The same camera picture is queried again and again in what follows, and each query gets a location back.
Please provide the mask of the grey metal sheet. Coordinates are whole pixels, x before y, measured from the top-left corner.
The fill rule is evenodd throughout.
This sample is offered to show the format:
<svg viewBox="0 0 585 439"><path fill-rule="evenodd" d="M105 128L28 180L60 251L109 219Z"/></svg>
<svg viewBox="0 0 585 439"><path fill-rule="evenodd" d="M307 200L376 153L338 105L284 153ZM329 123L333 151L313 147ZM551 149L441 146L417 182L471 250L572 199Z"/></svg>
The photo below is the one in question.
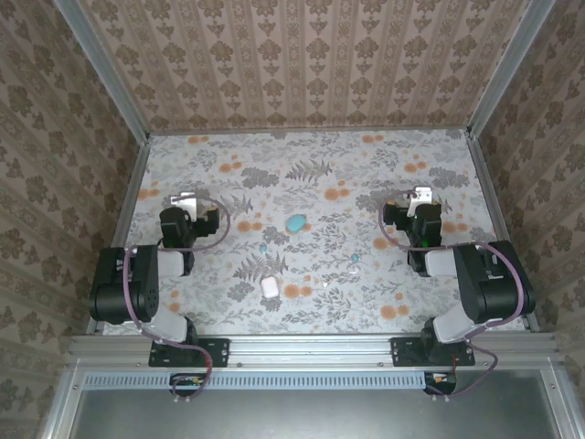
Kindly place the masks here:
<svg viewBox="0 0 585 439"><path fill-rule="evenodd" d="M415 390L204 391L175 402L163 390L58 386L40 439L585 439L565 376L500 371L469 393Z"/></svg>

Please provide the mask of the aluminium table edge rail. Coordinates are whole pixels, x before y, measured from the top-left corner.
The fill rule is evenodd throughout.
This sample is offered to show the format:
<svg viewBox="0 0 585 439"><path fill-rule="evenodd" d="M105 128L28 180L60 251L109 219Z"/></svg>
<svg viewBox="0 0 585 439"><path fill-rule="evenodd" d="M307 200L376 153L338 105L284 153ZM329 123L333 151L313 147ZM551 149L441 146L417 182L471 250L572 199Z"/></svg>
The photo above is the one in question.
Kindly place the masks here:
<svg viewBox="0 0 585 439"><path fill-rule="evenodd" d="M124 196L120 216L109 247L123 247L131 228L133 212L139 196L148 157L150 154L149 139L138 149L128 187Z"/></svg>
<svg viewBox="0 0 585 439"><path fill-rule="evenodd" d="M473 160L473 165L475 167L475 172L484 194L485 204L493 224L495 237L498 240L510 241L510 234L505 224L505 218L500 208L499 201L495 193L495 187L492 179L490 178L479 141L472 137L472 135L467 131L464 131L464 133Z"/></svg>

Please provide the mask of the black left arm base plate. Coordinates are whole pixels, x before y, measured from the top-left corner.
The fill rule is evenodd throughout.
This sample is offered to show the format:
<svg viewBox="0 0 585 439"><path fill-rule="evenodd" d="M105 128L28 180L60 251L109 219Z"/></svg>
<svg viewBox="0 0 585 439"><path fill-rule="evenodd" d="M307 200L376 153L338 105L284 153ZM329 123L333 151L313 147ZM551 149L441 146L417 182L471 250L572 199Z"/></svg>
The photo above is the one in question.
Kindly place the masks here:
<svg viewBox="0 0 585 439"><path fill-rule="evenodd" d="M228 338L201 338L198 340L198 345L209 354L213 367L226 368L228 366ZM152 368L204 368L206 362L199 351L153 342L148 365Z"/></svg>

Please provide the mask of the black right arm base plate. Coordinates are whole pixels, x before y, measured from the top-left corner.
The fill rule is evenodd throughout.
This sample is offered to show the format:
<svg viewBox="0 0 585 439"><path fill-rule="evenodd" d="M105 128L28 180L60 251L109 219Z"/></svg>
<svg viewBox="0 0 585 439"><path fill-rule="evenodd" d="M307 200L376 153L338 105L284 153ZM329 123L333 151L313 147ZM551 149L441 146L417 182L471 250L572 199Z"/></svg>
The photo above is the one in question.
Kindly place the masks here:
<svg viewBox="0 0 585 439"><path fill-rule="evenodd" d="M464 342L442 344L423 341L420 337L394 337L390 340L393 365L396 367L474 366L471 348Z"/></svg>

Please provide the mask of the aluminium mounting rail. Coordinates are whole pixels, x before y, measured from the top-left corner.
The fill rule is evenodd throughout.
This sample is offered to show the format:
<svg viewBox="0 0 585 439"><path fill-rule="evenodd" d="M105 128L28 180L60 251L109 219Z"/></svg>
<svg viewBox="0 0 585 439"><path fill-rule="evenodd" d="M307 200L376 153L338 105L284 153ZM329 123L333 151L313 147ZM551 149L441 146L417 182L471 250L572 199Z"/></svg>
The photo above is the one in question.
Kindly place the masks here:
<svg viewBox="0 0 585 439"><path fill-rule="evenodd" d="M227 366L220 371L390 370L398 334L229 335ZM499 370L536 370L563 365L556 340L548 333L490 331L475 337L475 364L484 371L499 358ZM145 370L151 342L138 336L81 336L69 345L66 366L87 370Z"/></svg>

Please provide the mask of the aluminium frame post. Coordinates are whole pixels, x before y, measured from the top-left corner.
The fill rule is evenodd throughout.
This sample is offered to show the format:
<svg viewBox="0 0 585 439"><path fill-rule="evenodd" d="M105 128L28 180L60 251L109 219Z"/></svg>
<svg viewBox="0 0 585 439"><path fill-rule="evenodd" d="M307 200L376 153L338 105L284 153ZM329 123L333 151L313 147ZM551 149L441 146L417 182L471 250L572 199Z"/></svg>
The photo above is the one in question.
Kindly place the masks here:
<svg viewBox="0 0 585 439"><path fill-rule="evenodd" d="M526 12L519 21L468 123L467 128L472 140L477 140L487 125L555 3L556 0L529 0Z"/></svg>
<svg viewBox="0 0 585 439"><path fill-rule="evenodd" d="M121 74L116 70L114 57L106 49L78 0L54 0L74 37L78 40L90 64L112 98L120 115L140 147L148 143L149 129L134 102Z"/></svg>

